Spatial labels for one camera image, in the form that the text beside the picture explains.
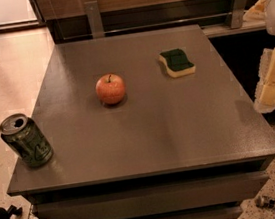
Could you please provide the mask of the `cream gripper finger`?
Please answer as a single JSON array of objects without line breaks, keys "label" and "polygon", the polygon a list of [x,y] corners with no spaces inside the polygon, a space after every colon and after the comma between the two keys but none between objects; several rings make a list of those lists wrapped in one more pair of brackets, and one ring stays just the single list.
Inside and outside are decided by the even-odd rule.
[{"label": "cream gripper finger", "polygon": [[268,114],[275,111],[275,48],[263,50],[258,71],[254,109]]},{"label": "cream gripper finger", "polygon": [[243,15],[243,20],[245,22],[265,19],[265,5],[266,0],[258,0],[252,7],[250,7]]}]

